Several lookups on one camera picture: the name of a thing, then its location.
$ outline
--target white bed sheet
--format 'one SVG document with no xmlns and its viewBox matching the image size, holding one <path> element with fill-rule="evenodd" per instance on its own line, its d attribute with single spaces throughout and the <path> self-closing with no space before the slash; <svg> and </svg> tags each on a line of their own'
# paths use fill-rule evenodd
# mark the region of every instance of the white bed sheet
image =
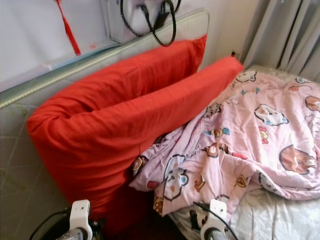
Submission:
<svg viewBox="0 0 320 240">
<path fill-rule="evenodd" d="M 285 82 L 296 78 L 290 73 L 262 66 L 250 69 Z M 188 240 L 200 239 L 199 231 L 191 228 L 189 212 L 194 208 L 183 208 L 169 215 Z M 205 215 L 199 214 L 198 218 L 203 219 Z M 319 240 L 320 198 L 293 201 L 265 189 L 247 192 L 232 216 L 230 226 L 240 240 Z M 229 232 L 227 237 L 233 239 Z"/>
</svg>

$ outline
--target pink blanket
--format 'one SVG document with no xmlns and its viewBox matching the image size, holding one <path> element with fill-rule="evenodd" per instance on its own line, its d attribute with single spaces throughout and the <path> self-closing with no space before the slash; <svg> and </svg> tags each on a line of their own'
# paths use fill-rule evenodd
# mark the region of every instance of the pink blanket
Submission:
<svg viewBox="0 0 320 240">
<path fill-rule="evenodd" d="M 130 186 L 154 190 L 153 208 L 163 216 L 214 198 L 226 202 L 229 220 L 256 188 L 292 200 L 319 198 L 319 159 L 320 86 L 247 71 L 142 153 Z"/>
</svg>

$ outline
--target red pillow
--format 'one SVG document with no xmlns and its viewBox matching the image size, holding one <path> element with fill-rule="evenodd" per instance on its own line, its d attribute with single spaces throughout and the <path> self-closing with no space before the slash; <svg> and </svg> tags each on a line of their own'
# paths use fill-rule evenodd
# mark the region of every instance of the red pillow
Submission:
<svg viewBox="0 0 320 240">
<path fill-rule="evenodd" d="M 176 42 L 107 67 L 49 99 L 28 120 L 66 199 L 89 199 L 91 216 L 106 218 L 109 236 L 152 208 L 148 193 L 128 187 L 135 157 L 194 118 L 243 69 L 226 58 L 194 74 L 205 40 Z"/>
</svg>

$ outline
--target black cable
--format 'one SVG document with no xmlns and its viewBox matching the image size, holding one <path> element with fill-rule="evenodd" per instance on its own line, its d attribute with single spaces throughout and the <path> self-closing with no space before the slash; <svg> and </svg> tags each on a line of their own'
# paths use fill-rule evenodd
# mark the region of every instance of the black cable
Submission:
<svg viewBox="0 0 320 240">
<path fill-rule="evenodd" d="M 175 16 L 175 7 L 172 3 L 171 0 L 164 0 L 164 2 L 166 2 L 169 7 L 170 7 L 170 13 L 171 13 L 171 16 L 172 16 L 172 24 L 173 24 L 173 33 L 172 33 L 172 38 L 170 40 L 169 43 L 164 43 L 162 42 L 158 36 L 156 35 L 156 30 L 154 27 L 152 27 L 151 23 L 150 23 L 150 19 L 149 19 L 149 12 L 148 12 L 148 9 L 147 9 L 147 6 L 142 4 L 140 5 L 140 8 L 141 10 L 143 11 L 144 13 L 144 16 L 145 16 L 145 19 L 146 19 L 146 22 L 149 26 L 149 29 L 150 31 L 152 32 L 155 40 L 163 47 L 169 47 L 174 41 L 175 41 L 175 38 L 176 38 L 176 32 L 177 32 L 177 26 L 176 26 L 176 16 Z"/>
<path fill-rule="evenodd" d="M 237 237 L 237 235 L 235 234 L 235 232 L 233 231 L 233 229 L 230 227 L 230 225 L 223 220 L 219 215 L 217 215 L 216 213 L 214 213 L 213 211 L 211 211 L 209 208 L 203 206 L 202 204 L 198 203 L 198 202 L 193 202 L 195 205 L 197 205 L 198 207 L 202 208 L 203 210 L 205 210 L 206 212 L 211 213 L 212 215 L 214 215 L 216 218 L 218 218 L 221 222 L 223 222 L 223 224 L 230 230 L 231 234 L 233 235 L 235 240 L 239 240 L 239 238 Z"/>
<path fill-rule="evenodd" d="M 140 5 L 139 7 L 141 8 L 141 10 L 143 11 L 144 13 L 144 17 L 147 21 L 147 24 L 148 24 L 148 27 L 149 27 L 149 30 L 150 32 L 152 32 L 155 40 L 163 47 L 169 47 L 175 40 L 176 38 L 176 32 L 177 32 L 177 27 L 176 27 L 176 17 L 175 17 L 175 12 L 179 9 L 180 7 L 180 4 L 181 4 L 181 0 L 178 0 L 178 3 L 176 5 L 176 9 L 172 3 L 171 0 L 164 0 L 163 3 L 167 3 L 170 7 L 170 14 L 172 16 L 172 23 L 173 23 L 173 33 L 172 33 L 172 38 L 170 40 L 169 43 L 163 43 L 156 35 L 156 30 L 154 27 L 152 27 L 151 23 L 150 23 L 150 19 L 149 19 L 149 11 L 147 9 L 147 6 L 142 4 Z M 127 22 L 126 20 L 126 17 L 124 15 L 124 0 L 120 0 L 120 15 L 121 15 L 121 18 L 123 20 L 123 23 L 124 25 L 130 30 L 130 32 L 132 32 L 136 37 L 142 37 L 143 34 L 140 34 L 140 33 L 137 33 L 136 31 L 134 31 L 131 26 L 129 25 L 129 23 Z"/>
<path fill-rule="evenodd" d="M 67 209 L 63 210 L 63 211 L 57 211 L 55 213 L 52 213 L 50 216 L 48 216 L 42 223 L 40 223 L 40 225 L 33 231 L 33 233 L 31 234 L 29 240 L 32 240 L 34 238 L 34 236 L 36 235 L 36 233 L 39 231 L 39 229 L 52 217 L 56 216 L 56 215 L 70 215 L 71 213 L 71 207 L 68 207 Z"/>
</svg>

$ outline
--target padded headboard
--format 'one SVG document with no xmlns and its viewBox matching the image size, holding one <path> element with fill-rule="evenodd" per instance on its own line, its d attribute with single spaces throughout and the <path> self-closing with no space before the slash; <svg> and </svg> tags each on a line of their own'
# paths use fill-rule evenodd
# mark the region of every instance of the padded headboard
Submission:
<svg viewBox="0 0 320 240">
<path fill-rule="evenodd" d="M 209 14 L 195 11 L 177 20 L 176 40 L 207 34 Z M 158 31 L 168 40 L 172 25 Z M 28 117 L 55 93 L 118 61 L 157 48 L 151 34 L 46 73 L 1 93 L 1 236 L 25 239 L 50 213 L 67 203 L 42 164 L 26 130 Z"/>
</svg>

